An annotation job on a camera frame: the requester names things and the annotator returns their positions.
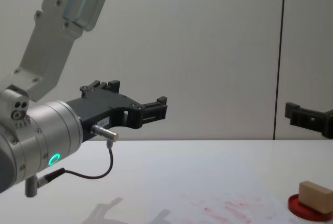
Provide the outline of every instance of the red plate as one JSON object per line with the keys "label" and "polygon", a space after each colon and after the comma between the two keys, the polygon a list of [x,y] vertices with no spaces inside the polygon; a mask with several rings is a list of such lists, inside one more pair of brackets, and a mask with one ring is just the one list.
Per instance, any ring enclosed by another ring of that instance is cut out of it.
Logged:
{"label": "red plate", "polygon": [[296,216],[311,221],[328,221],[332,219],[332,213],[322,214],[304,205],[298,201],[298,194],[289,197],[288,200],[289,210]]}

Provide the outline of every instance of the black cable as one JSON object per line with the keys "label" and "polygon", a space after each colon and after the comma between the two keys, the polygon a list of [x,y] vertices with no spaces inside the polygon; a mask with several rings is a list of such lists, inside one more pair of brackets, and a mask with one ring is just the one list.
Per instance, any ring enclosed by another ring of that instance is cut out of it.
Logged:
{"label": "black cable", "polygon": [[84,178],[84,179],[89,179],[89,180],[97,180],[97,179],[104,178],[105,176],[107,176],[110,173],[110,171],[112,170],[112,167],[113,167],[113,153],[112,153],[111,149],[109,149],[109,154],[110,154],[110,167],[109,167],[108,171],[106,171],[101,176],[85,176],[85,175],[82,175],[80,173],[76,173],[76,172],[73,172],[73,171],[70,171],[70,170],[65,170],[65,173],[69,173],[71,175],[78,176],[78,177],[81,177],[81,178]]}

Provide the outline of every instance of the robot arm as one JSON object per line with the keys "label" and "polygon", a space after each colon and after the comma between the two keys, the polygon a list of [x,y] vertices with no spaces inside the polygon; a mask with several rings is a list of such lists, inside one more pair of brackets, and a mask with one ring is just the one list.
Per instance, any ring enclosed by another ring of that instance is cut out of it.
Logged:
{"label": "robot arm", "polygon": [[140,104],[119,94],[119,81],[83,86],[81,97],[67,103],[29,107],[29,100],[38,101],[56,86],[74,41],[94,28],[104,2],[44,0],[42,11],[36,12],[36,26],[20,66],[0,81],[0,193],[25,180],[26,196],[34,197],[37,188],[64,172],[78,175],[60,169],[40,179],[36,176],[96,135],[108,140],[109,172],[112,144],[118,139],[110,128],[138,129],[165,118],[166,97]]}

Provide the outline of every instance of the white wall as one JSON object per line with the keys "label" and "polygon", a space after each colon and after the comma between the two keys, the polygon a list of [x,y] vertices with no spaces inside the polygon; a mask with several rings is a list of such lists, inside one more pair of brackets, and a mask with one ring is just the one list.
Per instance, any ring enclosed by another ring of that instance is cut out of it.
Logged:
{"label": "white wall", "polygon": [[319,111],[333,109],[332,0],[286,0],[276,137],[319,139],[322,135],[289,125],[285,103]]}
{"label": "white wall", "polygon": [[[0,0],[0,78],[18,65],[41,2]],[[141,103],[169,98],[167,120],[118,130],[123,139],[271,139],[281,3],[107,0],[42,102],[118,79]]]}

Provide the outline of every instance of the green led ring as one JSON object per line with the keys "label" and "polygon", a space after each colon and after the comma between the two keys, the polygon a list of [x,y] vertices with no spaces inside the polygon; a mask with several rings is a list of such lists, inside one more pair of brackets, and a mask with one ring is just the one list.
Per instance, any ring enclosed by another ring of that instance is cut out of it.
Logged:
{"label": "green led ring", "polygon": [[54,165],[55,163],[57,163],[58,160],[60,160],[60,154],[59,154],[59,153],[58,153],[58,154],[55,154],[55,155],[53,155],[53,156],[51,157],[51,159],[48,161],[48,165],[49,165],[49,166],[52,166],[52,165]]}

